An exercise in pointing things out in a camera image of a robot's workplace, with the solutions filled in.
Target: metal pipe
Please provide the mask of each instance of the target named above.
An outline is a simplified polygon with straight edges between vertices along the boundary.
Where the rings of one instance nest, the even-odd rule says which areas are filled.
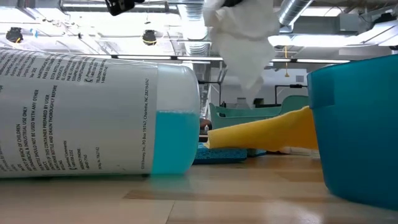
[[[313,0],[284,0],[278,12],[279,22],[283,26],[291,26],[311,5]]]

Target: plastic bottle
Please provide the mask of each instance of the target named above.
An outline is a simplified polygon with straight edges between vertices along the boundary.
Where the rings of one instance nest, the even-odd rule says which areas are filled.
[[[0,177],[178,174],[195,158],[187,67],[0,48],[0,105]]]

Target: white rag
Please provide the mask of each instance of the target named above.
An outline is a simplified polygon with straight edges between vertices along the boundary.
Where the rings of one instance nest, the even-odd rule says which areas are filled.
[[[206,0],[203,18],[213,45],[228,66],[227,75],[239,78],[248,105],[261,89],[261,73],[275,57],[268,37],[279,34],[273,0],[243,0],[221,7],[224,0]]]

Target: wooden table surface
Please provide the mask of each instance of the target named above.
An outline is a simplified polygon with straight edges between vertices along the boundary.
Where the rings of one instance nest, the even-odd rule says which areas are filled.
[[[320,161],[264,156],[184,176],[0,181],[1,224],[398,223],[329,194]]]

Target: blue plastic container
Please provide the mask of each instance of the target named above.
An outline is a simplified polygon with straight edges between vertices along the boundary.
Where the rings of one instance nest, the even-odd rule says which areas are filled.
[[[330,192],[398,209],[398,55],[330,66],[308,75]]]

